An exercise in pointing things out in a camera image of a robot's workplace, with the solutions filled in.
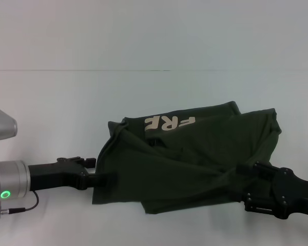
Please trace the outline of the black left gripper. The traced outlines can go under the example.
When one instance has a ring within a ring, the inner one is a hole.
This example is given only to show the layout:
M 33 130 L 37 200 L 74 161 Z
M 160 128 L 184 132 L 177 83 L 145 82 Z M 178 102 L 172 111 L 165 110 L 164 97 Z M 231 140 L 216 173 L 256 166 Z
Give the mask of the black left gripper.
M 96 167 L 95 158 L 58 158 L 55 163 L 29 166 L 30 191 L 71 187 L 77 190 L 98 188 L 108 190 L 118 181 L 116 173 L 92 173 L 86 169 Z

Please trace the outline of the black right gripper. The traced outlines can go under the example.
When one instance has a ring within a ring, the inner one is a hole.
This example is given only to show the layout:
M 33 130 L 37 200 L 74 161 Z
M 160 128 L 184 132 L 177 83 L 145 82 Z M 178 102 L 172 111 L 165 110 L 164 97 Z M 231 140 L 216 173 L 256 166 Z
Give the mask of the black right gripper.
M 243 195 L 247 212 L 273 213 L 279 219 L 288 219 L 293 213 L 308 215 L 308 181 L 297 177 L 291 169 L 256 161 L 252 165 L 237 165 L 236 173 L 272 183 L 272 196 Z

